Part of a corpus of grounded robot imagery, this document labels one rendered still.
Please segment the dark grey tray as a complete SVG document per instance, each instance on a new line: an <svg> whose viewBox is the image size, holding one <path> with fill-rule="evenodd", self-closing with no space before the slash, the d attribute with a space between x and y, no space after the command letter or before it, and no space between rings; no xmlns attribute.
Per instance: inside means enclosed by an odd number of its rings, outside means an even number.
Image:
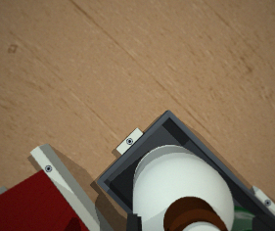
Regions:
<svg viewBox="0 0 275 231"><path fill-rule="evenodd" d="M275 215L171 110L162 114L97 181L127 213L133 213L133 179L138 162L149 151L162 145L183 147L217 170L231 191L234 206L245 208L255 215L268 213L275 219Z"/></svg>

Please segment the green bottle with white label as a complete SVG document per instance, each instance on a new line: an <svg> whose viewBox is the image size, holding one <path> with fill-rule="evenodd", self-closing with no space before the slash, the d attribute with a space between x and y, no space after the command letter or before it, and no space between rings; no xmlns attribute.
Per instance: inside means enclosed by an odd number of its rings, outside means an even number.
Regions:
<svg viewBox="0 0 275 231"><path fill-rule="evenodd" d="M249 210L234 206L234 222L231 231L252 231L252 218L255 216Z"/></svg>

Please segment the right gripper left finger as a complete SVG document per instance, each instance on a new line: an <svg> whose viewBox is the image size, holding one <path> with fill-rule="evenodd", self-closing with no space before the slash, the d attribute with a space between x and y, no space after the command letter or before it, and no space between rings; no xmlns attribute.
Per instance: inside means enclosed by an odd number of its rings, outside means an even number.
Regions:
<svg viewBox="0 0 275 231"><path fill-rule="evenodd" d="M126 231L142 231L141 216L137 216L137 213L128 213Z"/></svg>

